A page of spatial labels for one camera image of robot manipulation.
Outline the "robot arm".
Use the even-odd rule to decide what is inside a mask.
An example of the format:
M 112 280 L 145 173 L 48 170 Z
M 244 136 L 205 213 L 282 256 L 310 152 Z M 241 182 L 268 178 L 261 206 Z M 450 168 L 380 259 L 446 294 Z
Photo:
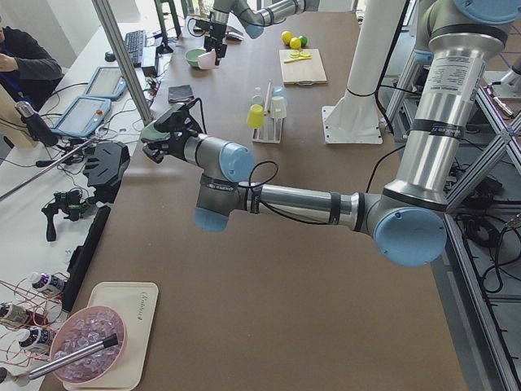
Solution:
M 370 235 L 403 266 L 422 266 L 443 251 L 444 184 L 486 63 L 506 45 L 520 17 L 517 1 L 430 1 L 418 17 L 414 54 L 430 66 L 396 178 L 380 194 L 310 191 L 253 182 L 250 151 L 205 134 L 185 104 L 142 132 L 153 161 L 174 156 L 202 169 L 195 223 L 222 231 L 234 210 L 274 213 L 312 225 L 344 225 Z
M 207 52 L 213 51 L 217 57 L 216 63 L 218 63 L 226 53 L 227 45 L 224 40 L 230 14 L 239 20 L 250 38 L 256 39 L 264 32 L 264 28 L 278 24 L 291 15 L 317 11 L 319 4 L 318 0 L 286 0 L 256 11 L 249 7 L 247 1 L 243 0 L 215 1 L 209 18 L 199 20 L 196 24 L 206 33 L 204 49 Z

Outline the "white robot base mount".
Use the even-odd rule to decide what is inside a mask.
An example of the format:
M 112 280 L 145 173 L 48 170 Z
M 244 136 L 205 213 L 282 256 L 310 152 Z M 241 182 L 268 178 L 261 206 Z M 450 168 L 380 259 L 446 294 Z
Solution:
M 375 97 L 407 9 L 407 1 L 368 2 L 344 96 L 336 105 L 322 107 L 326 143 L 379 145 L 383 142 Z

